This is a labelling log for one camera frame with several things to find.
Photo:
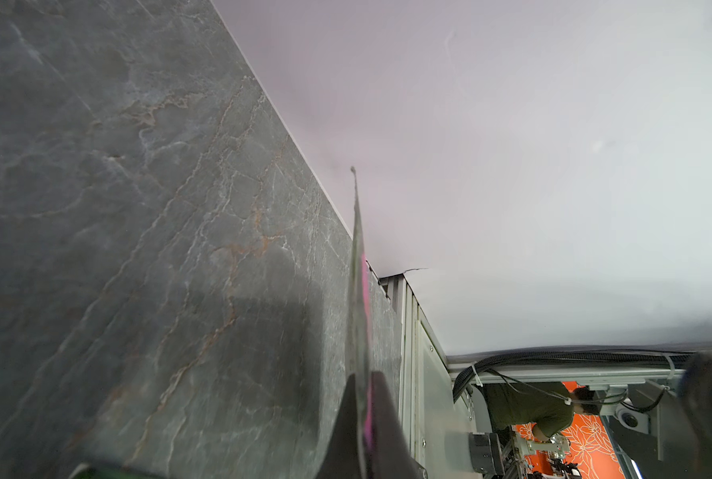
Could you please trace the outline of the green seed packet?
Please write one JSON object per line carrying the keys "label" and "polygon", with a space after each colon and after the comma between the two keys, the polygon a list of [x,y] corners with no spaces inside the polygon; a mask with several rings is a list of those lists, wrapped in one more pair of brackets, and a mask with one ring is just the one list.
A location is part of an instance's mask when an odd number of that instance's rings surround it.
{"label": "green seed packet", "polygon": [[354,181],[354,222],[350,261],[349,337],[350,359],[355,375],[357,437],[359,450],[369,455],[373,449],[373,412],[371,386],[371,307],[369,304],[369,267],[367,265],[361,211],[358,195],[358,177],[350,168]]}

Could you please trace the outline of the person in dark shirt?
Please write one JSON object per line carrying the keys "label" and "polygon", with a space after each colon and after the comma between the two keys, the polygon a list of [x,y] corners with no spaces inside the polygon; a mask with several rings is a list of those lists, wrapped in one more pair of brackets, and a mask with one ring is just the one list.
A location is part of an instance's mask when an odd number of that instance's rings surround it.
{"label": "person in dark shirt", "polygon": [[533,425],[533,437],[549,442],[557,433],[569,428],[576,415],[599,416],[601,405],[597,393],[589,387],[569,391],[561,382],[479,386],[488,409],[493,431],[503,442],[513,426]]}

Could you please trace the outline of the white text seed packet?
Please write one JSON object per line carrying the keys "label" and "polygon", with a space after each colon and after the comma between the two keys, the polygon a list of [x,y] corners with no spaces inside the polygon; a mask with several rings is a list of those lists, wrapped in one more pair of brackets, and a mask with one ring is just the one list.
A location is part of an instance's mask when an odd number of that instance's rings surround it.
{"label": "white text seed packet", "polygon": [[108,464],[81,463],[69,479],[164,479],[160,474]]}

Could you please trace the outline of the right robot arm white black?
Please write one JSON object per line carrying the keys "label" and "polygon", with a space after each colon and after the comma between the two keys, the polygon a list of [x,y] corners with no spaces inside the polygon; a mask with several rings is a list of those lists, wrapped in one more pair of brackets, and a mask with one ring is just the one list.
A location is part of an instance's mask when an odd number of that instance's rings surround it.
{"label": "right robot arm white black", "polygon": [[712,478],[712,351],[682,373],[633,385],[605,426],[627,478]]}

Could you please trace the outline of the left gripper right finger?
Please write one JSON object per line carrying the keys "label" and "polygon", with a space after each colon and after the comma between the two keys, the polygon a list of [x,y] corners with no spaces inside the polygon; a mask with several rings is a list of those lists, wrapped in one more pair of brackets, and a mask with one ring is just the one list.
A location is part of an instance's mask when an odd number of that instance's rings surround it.
{"label": "left gripper right finger", "polygon": [[422,472],[410,454],[385,375],[381,371],[373,371],[370,381],[370,477],[420,479]]}

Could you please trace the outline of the aluminium front rail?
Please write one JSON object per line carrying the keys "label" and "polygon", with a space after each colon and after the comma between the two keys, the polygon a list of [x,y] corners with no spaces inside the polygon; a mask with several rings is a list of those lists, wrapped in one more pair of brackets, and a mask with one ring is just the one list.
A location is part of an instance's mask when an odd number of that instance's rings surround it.
{"label": "aluminium front rail", "polygon": [[399,417],[411,456],[428,478],[479,478],[469,452],[473,410],[453,401],[447,357],[407,279],[380,281],[402,323]]}

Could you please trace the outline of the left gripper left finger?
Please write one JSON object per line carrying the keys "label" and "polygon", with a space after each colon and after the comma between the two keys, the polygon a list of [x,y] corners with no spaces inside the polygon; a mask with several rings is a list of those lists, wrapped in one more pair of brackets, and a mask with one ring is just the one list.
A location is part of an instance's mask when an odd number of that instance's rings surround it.
{"label": "left gripper left finger", "polygon": [[348,377],[317,479],[362,479],[355,375]]}

